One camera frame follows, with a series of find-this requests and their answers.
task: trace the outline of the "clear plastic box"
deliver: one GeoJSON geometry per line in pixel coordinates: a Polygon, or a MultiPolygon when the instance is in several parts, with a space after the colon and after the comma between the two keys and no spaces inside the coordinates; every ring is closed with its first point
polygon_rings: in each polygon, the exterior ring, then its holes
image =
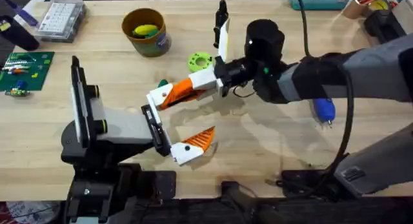
{"type": "Polygon", "coordinates": [[[82,0],[51,0],[34,35],[42,41],[72,43],[85,15],[82,0]]]}

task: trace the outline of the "green gear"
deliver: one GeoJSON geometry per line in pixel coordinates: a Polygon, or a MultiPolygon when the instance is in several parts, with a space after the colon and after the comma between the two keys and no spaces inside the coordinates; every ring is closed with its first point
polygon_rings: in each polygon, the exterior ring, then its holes
{"type": "Polygon", "coordinates": [[[197,72],[202,69],[206,69],[214,60],[208,53],[196,52],[191,55],[188,60],[189,71],[197,72]]]}

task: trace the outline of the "teal device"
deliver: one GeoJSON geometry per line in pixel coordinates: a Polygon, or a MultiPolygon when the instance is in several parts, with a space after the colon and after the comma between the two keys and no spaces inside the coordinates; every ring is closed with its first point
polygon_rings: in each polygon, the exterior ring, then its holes
{"type": "MultiPolygon", "coordinates": [[[[342,10],[349,0],[303,0],[305,10],[342,10]]],[[[299,10],[298,0],[290,0],[294,10],[299,10]]]]}

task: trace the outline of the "floor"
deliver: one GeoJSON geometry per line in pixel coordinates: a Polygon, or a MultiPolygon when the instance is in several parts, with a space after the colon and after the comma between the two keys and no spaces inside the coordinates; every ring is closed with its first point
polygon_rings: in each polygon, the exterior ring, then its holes
{"type": "MultiPolygon", "coordinates": [[[[29,0],[14,0],[24,5],[29,0]]],[[[1,15],[12,15],[11,9],[0,5],[1,15]]],[[[0,38],[0,63],[14,46],[0,38]]],[[[147,204],[136,205],[131,223],[242,223],[242,219],[230,204],[217,201],[173,200],[161,206],[153,206],[145,212],[147,204]]],[[[276,205],[282,215],[300,218],[304,223],[413,223],[413,198],[363,198],[342,203],[320,201],[291,201],[276,205]]]]}

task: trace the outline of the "black clamp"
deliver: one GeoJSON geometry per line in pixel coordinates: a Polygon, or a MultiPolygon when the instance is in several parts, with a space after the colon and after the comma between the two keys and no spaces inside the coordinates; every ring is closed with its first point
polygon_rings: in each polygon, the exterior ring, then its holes
{"type": "Polygon", "coordinates": [[[221,35],[221,27],[224,25],[225,21],[228,20],[228,10],[227,10],[227,3],[225,0],[221,0],[219,2],[218,11],[215,14],[215,42],[214,47],[218,48],[219,46],[219,36],[221,35]]]}

